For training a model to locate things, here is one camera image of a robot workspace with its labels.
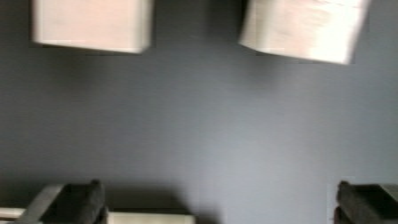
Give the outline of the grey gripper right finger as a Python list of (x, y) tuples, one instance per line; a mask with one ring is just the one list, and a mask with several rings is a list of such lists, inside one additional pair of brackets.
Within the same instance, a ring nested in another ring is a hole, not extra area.
[(337, 185), (334, 224), (398, 224), (398, 184)]

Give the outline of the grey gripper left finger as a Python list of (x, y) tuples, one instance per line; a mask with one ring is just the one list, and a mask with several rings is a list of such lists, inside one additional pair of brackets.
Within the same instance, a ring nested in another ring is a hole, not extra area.
[(16, 219), (16, 224), (108, 224), (104, 187), (85, 184), (48, 185)]

